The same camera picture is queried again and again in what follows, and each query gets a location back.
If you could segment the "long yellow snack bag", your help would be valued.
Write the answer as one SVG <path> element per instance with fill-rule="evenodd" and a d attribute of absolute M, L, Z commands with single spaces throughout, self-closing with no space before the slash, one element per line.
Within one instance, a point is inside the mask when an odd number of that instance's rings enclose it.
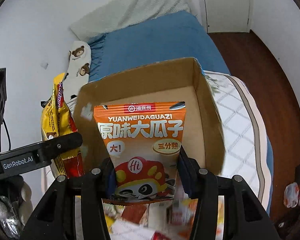
<path fill-rule="evenodd" d="M 44 141 L 77 132 L 69 107 L 64 100 L 64 73 L 53 79 L 52 95 L 43 106 L 40 124 Z M 60 154 L 52 161 L 53 175 L 65 175 L 68 178 L 84 175 L 83 160 L 80 148 Z"/>

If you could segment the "orange panda sunflower seed bag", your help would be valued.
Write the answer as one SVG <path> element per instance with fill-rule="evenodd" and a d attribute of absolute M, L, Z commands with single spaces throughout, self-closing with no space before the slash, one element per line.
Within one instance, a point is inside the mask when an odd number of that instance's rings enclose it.
<path fill-rule="evenodd" d="M 95 106 L 94 119 L 115 170 L 111 201 L 174 197 L 185 115 L 183 101 Z"/>

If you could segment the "white patterned bed quilt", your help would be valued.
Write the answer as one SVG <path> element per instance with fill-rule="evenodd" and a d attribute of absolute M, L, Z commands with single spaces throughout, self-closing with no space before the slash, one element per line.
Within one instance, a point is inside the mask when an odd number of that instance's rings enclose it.
<path fill-rule="evenodd" d="M 62 73 L 43 109 L 44 140 L 81 132 L 83 145 L 53 160 L 55 175 L 81 176 L 111 157 L 120 189 L 146 182 L 149 195 L 116 194 L 119 203 L 175 195 L 181 148 L 220 176 L 241 175 L 263 207 L 271 197 L 270 149 L 263 119 L 245 84 L 202 70 L 196 61 L 162 62 L 95 81 Z"/>

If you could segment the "cardboard milk box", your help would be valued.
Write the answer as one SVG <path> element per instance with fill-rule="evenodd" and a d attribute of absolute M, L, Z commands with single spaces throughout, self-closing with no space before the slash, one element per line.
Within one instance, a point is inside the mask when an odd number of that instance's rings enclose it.
<path fill-rule="evenodd" d="M 185 102 L 183 148 L 200 167 L 220 174 L 225 147 L 221 118 L 212 90 L 194 58 L 157 62 L 125 70 L 84 85 L 79 91 L 74 121 L 82 135 L 85 172 L 101 165 L 106 150 L 93 109 L 97 105 L 143 102 Z"/>

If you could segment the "bear print pillow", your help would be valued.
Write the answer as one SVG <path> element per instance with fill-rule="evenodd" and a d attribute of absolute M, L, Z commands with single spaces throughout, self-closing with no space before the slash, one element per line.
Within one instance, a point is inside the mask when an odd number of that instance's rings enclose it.
<path fill-rule="evenodd" d="M 66 103 L 76 98 L 81 87 L 88 83 L 90 65 L 90 46 L 86 42 L 75 41 L 70 50 L 68 70 L 63 80 L 63 94 Z"/>

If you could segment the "blue bed sheet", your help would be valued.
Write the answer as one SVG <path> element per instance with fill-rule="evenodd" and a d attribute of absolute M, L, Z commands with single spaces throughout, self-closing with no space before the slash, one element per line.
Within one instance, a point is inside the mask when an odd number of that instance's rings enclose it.
<path fill-rule="evenodd" d="M 273 150 L 261 113 L 240 79 L 232 76 L 203 26 L 185 11 L 97 35 L 91 48 L 90 81 L 155 62 L 192 57 L 212 90 L 225 135 L 221 175 L 242 176 L 270 209 L 273 193 Z"/>

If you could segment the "grey dotted pillow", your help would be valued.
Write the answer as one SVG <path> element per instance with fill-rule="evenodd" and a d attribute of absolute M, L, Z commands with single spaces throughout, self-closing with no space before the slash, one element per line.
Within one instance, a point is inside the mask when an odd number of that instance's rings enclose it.
<path fill-rule="evenodd" d="M 191 0 L 112 0 L 70 25 L 84 42 L 131 25 L 179 11 L 193 13 Z"/>

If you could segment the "white door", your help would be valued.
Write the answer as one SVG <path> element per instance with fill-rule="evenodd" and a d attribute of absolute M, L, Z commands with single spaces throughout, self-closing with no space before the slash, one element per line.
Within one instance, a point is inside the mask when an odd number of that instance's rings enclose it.
<path fill-rule="evenodd" d="M 253 0 L 199 0 L 208 33 L 247 33 Z"/>

